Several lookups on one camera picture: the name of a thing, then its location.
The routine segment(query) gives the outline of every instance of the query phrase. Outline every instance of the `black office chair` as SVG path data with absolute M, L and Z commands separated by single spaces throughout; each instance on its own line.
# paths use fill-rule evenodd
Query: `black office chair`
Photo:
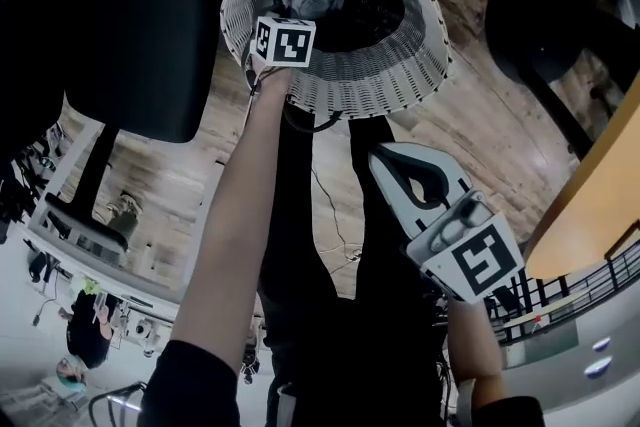
M 211 83 L 220 0 L 3 0 L 0 61 L 2 157 L 40 136 L 69 104 L 105 124 L 71 203 L 51 211 L 117 252 L 126 240 L 91 213 L 120 129 L 170 142 L 191 140 Z
M 489 0 L 487 45 L 511 80 L 525 84 L 583 159 L 593 142 L 548 83 L 589 48 L 626 92 L 640 69 L 640 29 L 631 29 L 589 0 Z

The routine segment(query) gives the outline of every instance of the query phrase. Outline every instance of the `black pants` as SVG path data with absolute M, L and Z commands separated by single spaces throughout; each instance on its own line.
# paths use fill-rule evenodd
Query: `black pants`
M 299 125 L 314 116 L 291 108 Z M 296 425 L 361 424 L 368 414 L 424 425 L 439 412 L 440 385 L 431 310 L 423 282 L 399 248 L 406 241 L 368 163 L 369 150 L 393 141 L 385 118 L 349 122 L 351 159 L 364 196 L 365 233 L 355 301 L 339 299 L 313 241 L 313 135 L 281 123 L 276 192 L 260 274 L 275 379 L 267 425 L 275 425 L 277 390 L 292 384 Z M 433 420 L 429 425 L 437 425 Z

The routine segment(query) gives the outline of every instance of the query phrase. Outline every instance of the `black stool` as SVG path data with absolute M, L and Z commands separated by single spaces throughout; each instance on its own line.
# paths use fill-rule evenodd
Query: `black stool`
M 593 142 L 548 83 L 569 71 L 588 47 L 626 92 L 640 68 L 638 28 L 589 0 L 489 0 L 485 30 L 498 67 L 529 87 L 582 160 Z

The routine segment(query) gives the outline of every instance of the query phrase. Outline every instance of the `shoe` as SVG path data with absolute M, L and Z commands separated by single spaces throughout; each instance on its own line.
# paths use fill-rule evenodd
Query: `shoe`
M 136 217 L 142 213 L 142 208 L 140 208 L 140 205 L 135 198 L 126 192 L 122 192 L 117 201 L 109 203 L 107 208 L 114 218 L 124 212 L 131 212 L 132 214 L 135 214 Z
M 142 213 L 142 208 L 140 208 L 140 205 L 135 198 L 126 192 L 120 194 L 120 201 L 125 205 L 125 208 L 123 209 L 125 212 L 131 212 L 132 214 L 135 214 L 136 217 Z

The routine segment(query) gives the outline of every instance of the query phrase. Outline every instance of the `cable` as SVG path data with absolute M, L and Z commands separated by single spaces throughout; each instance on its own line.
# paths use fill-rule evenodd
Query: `cable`
M 338 225 L 338 214 L 336 212 L 336 206 L 333 204 L 333 199 L 331 198 L 331 195 L 327 192 L 327 189 L 325 189 L 322 183 L 320 183 L 320 178 L 318 178 L 318 172 L 316 171 L 316 166 L 313 163 L 313 161 L 311 161 L 311 172 L 313 173 L 313 176 L 315 177 L 316 182 L 318 182 L 318 187 L 320 187 L 322 192 L 324 192 L 325 196 L 329 200 L 329 205 L 331 205 L 331 209 L 333 210 L 333 222 L 336 225 L 336 233 L 338 234 L 338 237 L 340 237 L 340 240 L 342 241 L 342 252 L 344 254 L 344 257 L 347 260 L 349 260 L 349 258 L 347 257 L 347 241 L 344 240 L 342 233 L 340 233 L 340 226 Z
M 281 66 L 265 66 L 260 70 L 260 73 L 256 74 L 253 69 L 247 69 L 245 71 L 245 77 L 247 79 L 247 84 L 251 87 L 251 91 L 249 93 L 249 104 L 247 105 L 247 112 L 244 115 L 244 122 L 242 123 L 242 128 L 247 126 L 247 122 L 249 121 L 249 116 L 251 115 L 251 108 L 253 107 L 253 100 L 256 96 L 256 93 L 259 92 L 262 81 L 267 77 L 270 77 L 274 73 L 278 73 L 280 70 L 284 70 Z
M 289 125 L 295 128 L 298 132 L 302 132 L 303 134 L 317 134 L 318 132 L 322 132 L 323 130 L 326 130 L 327 128 L 335 125 L 340 120 L 340 116 L 342 116 L 342 111 L 334 111 L 329 117 L 328 121 L 325 121 L 317 127 L 314 126 L 313 128 L 306 128 L 296 123 L 296 121 L 293 119 L 293 116 L 291 115 L 291 111 L 289 110 L 289 106 L 287 104 L 285 104 L 282 112 L 284 113 L 284 118 L 287 120 L 287 123 L 289 123 Z
M 359 247 L 362 248 L 362 244 L 356 244 L 355 242 L 347 242 L 347 246 L 354 246 L 354 247 Z M 340 244 L 339 246 L 334 247 L 333 249 L 326 249 L 324 251 L 318 251 L 319 255 L 324 255 L 326 253 L 333 253 L 336 249 L 340 249 L 342 246 L 342 244 Z
M 347 265 L 351 265 L 353 262 L 357 262 L 357 261 L 358 261 L 358 260 L 349 260 L 349 261 L 347 261 L 347 262 L 343 263 L 343 264 L 342 264 L 340 267 L 338 267 L 337 269 L 333 269 L 333 270 L 329 273 L 329 275 L 331 275 L 331 274 L 335 274 L 336 272 L 338 272 L 338 271 L 340 271 L 340 270 L 344 269 Z
M 451 398 L 451 375 L 449 373 L 449 365 L 447 364 L 447 360 L 444 357 L 444 354 L 440 352 L 440 359 L 436 364 L 439 364 L 442 368 L 442 375 L 440 380 L 444 381 L 447 387 L 447 394 L 444 403 L 444 425 L 447 425 L 447 421 L 449 420 L 449 399 Z
M 60 269 L 58 269 L 58 265 L 55 266 L 55 271 L 56 271 L 56 279 L 53 282 L 53 299 L 47 299 L 45 302 L 42 303 L 42 306 L 40 306 L 38 313 L 36 313 L 36 316 L 33 318 L 33 322 L 31 323 L 31 325 L 34 327 L 40 323 L 40 315 L 42 315 L 42 310 L 44 310 L 44 307 L 48 303 L 58 300 L 58 276 L 60 276 Z

